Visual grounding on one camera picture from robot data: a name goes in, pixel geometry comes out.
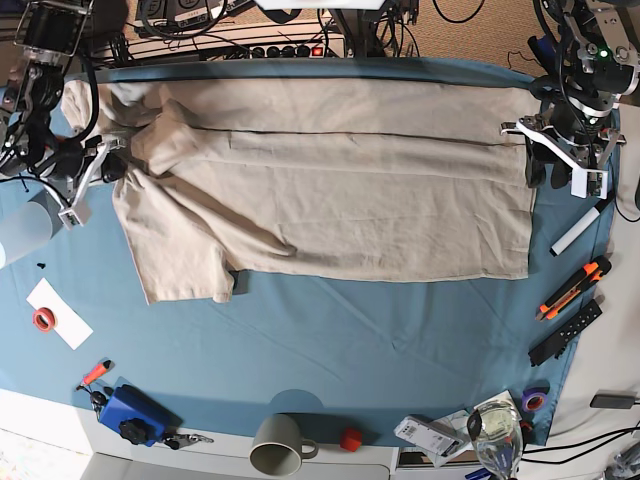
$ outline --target gray mug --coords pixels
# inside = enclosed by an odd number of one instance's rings
[[[313,450],[303,453],[303,446]],[[260,473],[286,477],[300,470],[302,460],[309,460],[317,454],[316,442],[302,438],[300,427],[291,417],[277,414],[260,425],[249,461]]]

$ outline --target screw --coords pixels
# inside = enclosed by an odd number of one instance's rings
[[[629,58],[629,50],[624,47],[618,47],[618,49],[616,50],[616,57],[621,60],[626,60],[627,58]]]

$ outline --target purple tape roll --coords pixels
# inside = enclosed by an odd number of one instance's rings
[[[522,392],[522,410],[537,412],[547,403],[547,394],[541,388],[529,388]]]

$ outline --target white plastic cup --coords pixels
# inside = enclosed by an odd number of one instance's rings
[[[45,207],[25,203],[0,223],[0,268],[46,245],[53,236],[53,222]]]

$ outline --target white marker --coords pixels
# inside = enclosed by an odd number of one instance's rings
[[[595,204],[595,206],[590,208],[589,211],[585,213],[580,220],[578,220],[578,223],[571,227],[571,229],[567,233],[565,233],[560,238],[560,240],[552,245],[551,250],[549,250],[551,252],[551,255],[557,257],[562,252],[564,252],[569,247],[569,245],[571,245],[575,241],[575,239],[578,238],[582,234],[582,232],[587,229],[589,225],[596,221],[596,219],[600,216],[604,209],[607,208],[607,205],[611,203],[613,198],[613,193],[610,193],[609,195],[607,195],[606,200],[600,200]]]

